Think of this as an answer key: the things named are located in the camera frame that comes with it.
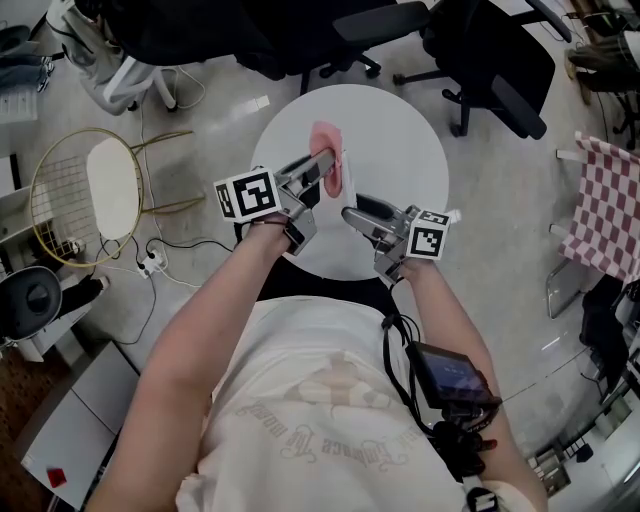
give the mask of round white table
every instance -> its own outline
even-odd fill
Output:
[[[323,87],[283,108],[262,133],[253,153],[256,165],[274,171],[309,154],[311,126],[327,121],[342,131],[343,148],[357,193],[384,199],[400,209],[410,204],[444,211],[449,172],[442,145],[427,120],[404,100],[364,85]],[[341,216],[341,195],[320,187],[313,209],[318,233],[299,256],[299,268],[329,279],[376,277],[371,243]]]

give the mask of hand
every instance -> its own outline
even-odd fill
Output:
[[[420,258],[406,258],[400,265],[400,275],[413,284],[425,271],[435,268],[433,261]]]
[[[264,221],[265,224],[252,224],[245,240],[256,243],[265,255],[274,261],[282,256],[291,244],[291,240],[284,234],[287,217],[275,213],[260,218],[256,222]]]

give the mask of red object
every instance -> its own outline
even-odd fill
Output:
[[[64,476],[64,471],[60,468],[47,469],[47,476],[49,477],[49,483],[51,487],[55,489],[67,483],[67,478]]]

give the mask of pink object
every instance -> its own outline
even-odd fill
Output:
[[[329,197],[335,199],[342,191],[342,134],[331,123],[316,121],[311,127],[309,152],[315,156],[327,148],[335,153],[336,163],[324,178],[324,189]]]

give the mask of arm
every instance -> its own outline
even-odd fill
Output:
[[[436,266],[423,260],[410,259],[403,265],[402,274],[411,284],[422,329],[429,344],[466,354],[487,379],[491,392],[499,396],[491,354]],[[520,455],[503,408],[491,425],[482,431],[482,436],[496,439],[498,446],[480,454],[486,465],[480,477],[513,485],[538,511],[546,511],[547,494],[544,486]]]
[[[282,226],[252,227],[162,332],[90,512],[175,509],[180,484],[197,462],[211,392],[271,267],[288,246]]]

